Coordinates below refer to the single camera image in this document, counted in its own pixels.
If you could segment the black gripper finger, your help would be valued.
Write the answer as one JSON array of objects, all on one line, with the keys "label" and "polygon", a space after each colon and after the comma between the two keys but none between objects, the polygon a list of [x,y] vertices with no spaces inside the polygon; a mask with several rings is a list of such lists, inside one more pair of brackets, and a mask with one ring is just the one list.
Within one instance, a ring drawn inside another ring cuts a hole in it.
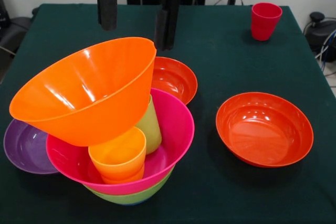
[{"label": "black gripper finger", "polygon": [[155,20],[154,44],[160,51],[171,50],[174,46],[178,11],[181,0],[162,0]]},{"label": "black gripper finger", "polygon": [[98,23],[103,30],[112,31],[117,27],[117,0],[97,0]]}]

